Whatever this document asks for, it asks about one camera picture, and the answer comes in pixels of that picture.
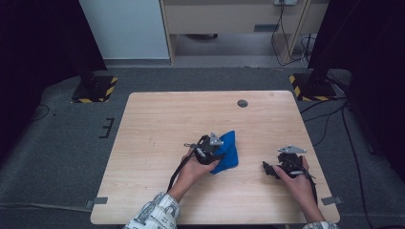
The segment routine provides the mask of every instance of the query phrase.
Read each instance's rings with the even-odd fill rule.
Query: table top
[[[247,107],[238,106],[245,100]],[[91,215],[94,224],[125,224],[158,192],[202,135],[236,134],[239,165],[207,175],[181,201],[182,224],[276,224],[306,222],[281,180],[267,176],[262,161],[279,164],[278,149],[307,150],[316,177],[319,207],[337,222],[336,206],[318,158],[288,91],[133,93],[129,96]]]

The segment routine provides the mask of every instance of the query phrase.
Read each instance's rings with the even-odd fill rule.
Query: blue cloth
[[[214,155],[225,154],[224,158],[220,160],[217,167],[211,174],[218,174],[219,172],[233,168],[239,164],[238,151],[235,145],[235,131],[230,131],[220,137],[220,140],[224,142],[222,146],[214,153]]]

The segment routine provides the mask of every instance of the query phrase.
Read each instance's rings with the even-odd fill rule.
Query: human hand
[[[302,161],[303,167],[308,170],[309,165],[304,156],[302,156]],[[273,165],[273,169],[284,182],[295,201],[301,206],[307,222],[325,220],[316,204],[310,182],[305,175],[298,175],[296,178],[291,178],[280,167]]]
[[[190,156],[193,149],[190,148],[188,153],[181,158],[183,161],[186,157]],[[214,170],[220,161],[215,160],[209,165],[200,164],[200,162],[194,157],[184,164],[179,172],[179,176],[176,183],[168,191],[168,194],[175,198],[178,202],[182,199],[185,193],[204,175]]]

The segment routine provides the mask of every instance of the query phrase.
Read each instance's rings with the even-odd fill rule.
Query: yellow and black hazard tape
[[[300,87],[295,81],[294,75],[289,76],[289,82],[291,83],[292,88],[294,89],[295,96],[297,97],[298,101],[326,101],[336,98],[336,96],[303,96],[301,94]]]
[[[105,95],[99,98],[89,98],[89,97],[82,97],[82,98],[77,98],[77,99],[72,99],[73,103],[92,103],[92,102],[106,102],[110,96],[111,93],[114,90],[114,87],[116,86],[116,82],[118,80],[118,77],[113,77],[111,79],[110,85],[105,92]]]

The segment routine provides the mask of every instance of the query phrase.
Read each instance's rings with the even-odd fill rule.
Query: shirt sleeve
[[[159,193],[146,203],[139,213],[123,229],[168,228],[175,229],[180,206],[166,193]]]
[[[307,224],[303,229],[339,229],[333,222],[320,221]]]

